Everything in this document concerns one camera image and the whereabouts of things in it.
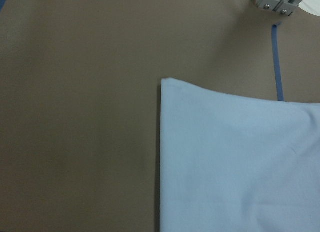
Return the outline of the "light blue t-shirt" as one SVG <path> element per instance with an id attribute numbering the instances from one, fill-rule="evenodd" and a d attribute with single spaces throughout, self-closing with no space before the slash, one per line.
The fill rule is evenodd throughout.
<path id="1" fill-rule="evenodd" d="M 320 106 L 161 82 L 161 231 L 319 231 Z"/>

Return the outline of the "aluminium frame post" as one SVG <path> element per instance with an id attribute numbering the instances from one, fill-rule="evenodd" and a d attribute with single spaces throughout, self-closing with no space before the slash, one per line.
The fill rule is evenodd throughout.
<path id="1" fill-rule="evenodd" d="M 260 9 L 273 11 L 289 16 L 299 6 L 302 0 L 253 0 Z"/>

